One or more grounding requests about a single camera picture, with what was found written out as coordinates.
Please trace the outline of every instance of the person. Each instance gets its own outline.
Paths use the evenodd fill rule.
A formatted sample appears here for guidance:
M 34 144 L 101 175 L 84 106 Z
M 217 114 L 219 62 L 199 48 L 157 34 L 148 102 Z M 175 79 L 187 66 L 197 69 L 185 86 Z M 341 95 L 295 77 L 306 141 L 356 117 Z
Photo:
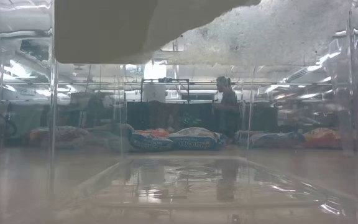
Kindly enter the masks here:
M 219 130 L 229 138 L 228 144 L 232 143 L 234 133 L 237 131 L 238 102 L 236 93 L 231 88 L 231 80 L 226 77 L 216 79 L 218 92 L 223 93 L 222 102 L 215 105 L 220 111 Z

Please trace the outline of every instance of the clear plastic wall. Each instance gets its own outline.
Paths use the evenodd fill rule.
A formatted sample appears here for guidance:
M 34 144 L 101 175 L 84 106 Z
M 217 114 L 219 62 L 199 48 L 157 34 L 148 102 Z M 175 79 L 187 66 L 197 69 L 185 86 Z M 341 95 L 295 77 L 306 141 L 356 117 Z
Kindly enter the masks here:
M 97 2 L 0 1 L 0 223 L 358 223 L 358 1 Z

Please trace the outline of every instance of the man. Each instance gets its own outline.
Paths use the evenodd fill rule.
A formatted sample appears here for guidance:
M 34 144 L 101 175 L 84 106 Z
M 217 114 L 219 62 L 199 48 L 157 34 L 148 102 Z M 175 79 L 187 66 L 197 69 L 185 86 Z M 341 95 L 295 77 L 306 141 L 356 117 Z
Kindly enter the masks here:
M 239 109 L 237 96 L 231 89 L 230 78 L 217 78 L 216 86 L 218 91 L 223 93 L 222 102 L 215 105 L 215 109 L 220 111 L 219 130 L 229 138 L 228 144 L 230 144 L 234 139 L 234 133 L 237 131 Z

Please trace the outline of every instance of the floor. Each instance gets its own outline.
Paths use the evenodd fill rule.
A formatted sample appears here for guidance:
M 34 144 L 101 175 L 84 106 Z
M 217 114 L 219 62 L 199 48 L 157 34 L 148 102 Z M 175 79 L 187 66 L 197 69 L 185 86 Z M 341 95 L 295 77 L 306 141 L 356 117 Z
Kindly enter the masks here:
M 170 152 L 159 156 L 241 156 L 268 170 L 322 187 L 340 197 L 358 201 L 358 157 L 342 151 L 322 149 L 258 149 L 244 151 L 229 147 L 222 152 Z M 4 213 L 32 202 L 47 200 L 47 152 L 30 149 L 9 149 L 2 157 L 0 193 Z M 119 156 L 97 147 L 57 154 L 55 192 L 64 195 L 80 183 L 108 170 Z

